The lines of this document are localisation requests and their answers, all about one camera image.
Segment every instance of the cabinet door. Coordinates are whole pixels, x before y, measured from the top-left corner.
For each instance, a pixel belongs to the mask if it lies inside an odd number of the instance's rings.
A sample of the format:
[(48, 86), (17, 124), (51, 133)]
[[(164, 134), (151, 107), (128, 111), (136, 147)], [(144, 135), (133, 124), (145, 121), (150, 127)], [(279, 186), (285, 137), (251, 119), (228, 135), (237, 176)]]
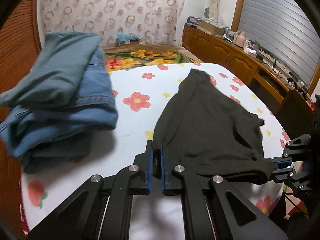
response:
[(214, 43), (212, 37), (206, 33), (199, 33), (191, 46), (191, 52), (204, 63), (212, 63)]
[(194, 30), (190, 27), (185, 26), (183, 28), (182, 46), (185, 49), (190, 50), (193, 39), (194, 39)]
[(246, 55), (241, 55), (238, 52), (232, 55), (230, 71), (247, 86), (250, 84), (257, 69), (258, 65), (247, 59)]
[(229, 58), (232, 54), (231, 49), (225, 44), (223, 44), (223, 42), (215, 40), (214, 43), (214, 49), (212, 50), (211, 55), (212, 63), (219, 64), (225, 67), (226, 69), (230, 70)]

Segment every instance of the wooden door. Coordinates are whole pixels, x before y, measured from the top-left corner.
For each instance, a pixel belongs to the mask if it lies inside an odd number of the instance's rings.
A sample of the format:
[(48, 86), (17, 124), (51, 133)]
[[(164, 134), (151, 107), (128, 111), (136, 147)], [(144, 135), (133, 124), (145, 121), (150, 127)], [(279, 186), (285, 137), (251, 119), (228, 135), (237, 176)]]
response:
[(217, 38), (214, 40), (214, 49), (212, 50), (212, 63), (219, 64), (226, 69), (230, 70), (229, 60), (230, 56), (233, 54), (232, 49), (228, 47), (224, 42), (219, 41)]
[(183, 36), (182, 36), (182, 46), (185, 49), (190, 50), (193, 39), (194, 39), (194, 29), (188, 26), (184, 26)]
[(212, 63), (213, 50), (213, 37), (201, 31), (197, 31), (190, 51), (204, 63)]
[[(22, 0), (0, 30), (0, 93), (13, 88), (27, 75), (35, 62), (40, 43), (36, 25), (36, 0)], [(0, 109), (5, 119), (9, 109)], [(20, 226), (21, 167), (7, 156), (0, 142), (0, 212), (9, 226), (23, 239)]]
[(237, 76), (244, 84), (249, 86), (258, 65), (238, 52), (234, 52), (230, 60), (230, 71)]

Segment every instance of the window blind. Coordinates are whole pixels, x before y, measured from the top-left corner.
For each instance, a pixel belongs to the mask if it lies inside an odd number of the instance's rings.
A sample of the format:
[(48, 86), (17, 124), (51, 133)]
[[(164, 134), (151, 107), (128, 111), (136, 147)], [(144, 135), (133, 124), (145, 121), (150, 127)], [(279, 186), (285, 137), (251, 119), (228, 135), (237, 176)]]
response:
[(294, 0), (244, 0), (239, 30), (310, 83), (320, 56), (320, 38)]

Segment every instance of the table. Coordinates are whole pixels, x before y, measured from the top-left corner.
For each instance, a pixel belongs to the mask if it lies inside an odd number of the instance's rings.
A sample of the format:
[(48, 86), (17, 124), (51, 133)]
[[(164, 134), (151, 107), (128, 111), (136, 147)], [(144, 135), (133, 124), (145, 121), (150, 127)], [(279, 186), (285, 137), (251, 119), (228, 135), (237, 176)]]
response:
[[(210, 74), (212, 84), (240, 103), (249, 112), (265, 120), (261, 127), (265, 157), (281, 156), (287, 134), (260, 99), (230, 71), (217, 64), (171, 64), (145, 66), (110, 73), (116, 107), (119, 112), (114, 131), (96, 132), (91, 154), (46, 172), (22, 174), (21, 192), (26, 220), (31, 230), (93, 174), (116, 174), (143, 153), (147, 140), (170, 98), (191, 68)], [(139, 98), (142, 104), (132, 104)], [(262, 212), (269, 214), (282, 194), (283, 185), (269, 181), (264, 185), (237, 182), (234, 186)], [(150, 196), (134, 196), (129, 239), (184, 240), (179, 196), (161, 194), (155, 179)]]

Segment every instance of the folded clothes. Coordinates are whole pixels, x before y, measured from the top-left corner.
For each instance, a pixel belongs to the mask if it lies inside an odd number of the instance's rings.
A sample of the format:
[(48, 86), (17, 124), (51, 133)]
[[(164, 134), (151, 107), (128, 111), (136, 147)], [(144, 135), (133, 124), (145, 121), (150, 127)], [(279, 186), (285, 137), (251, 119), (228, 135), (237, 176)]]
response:
[(52, 111), (16, 106), (0, 124), (0, 136), (7, 153), (20, 157), (24, 171), (35, 173), (88, 155), (91, 135), (87, 133), (112, 130), (117, 118), (104, 53), (97, 47), (76, 95), (66, 107)]
[(69, 104), (102, 37), (94, 33), (49, 32), (30, 73), (0, 95), (0, 106), (53, 109)]
[(207, 73), (192, 69), (163, 110), (154, 130), (161, 142), (197, 174), (266, 183), (277, 168), (264, 159), (264, 121), (217, 90)]

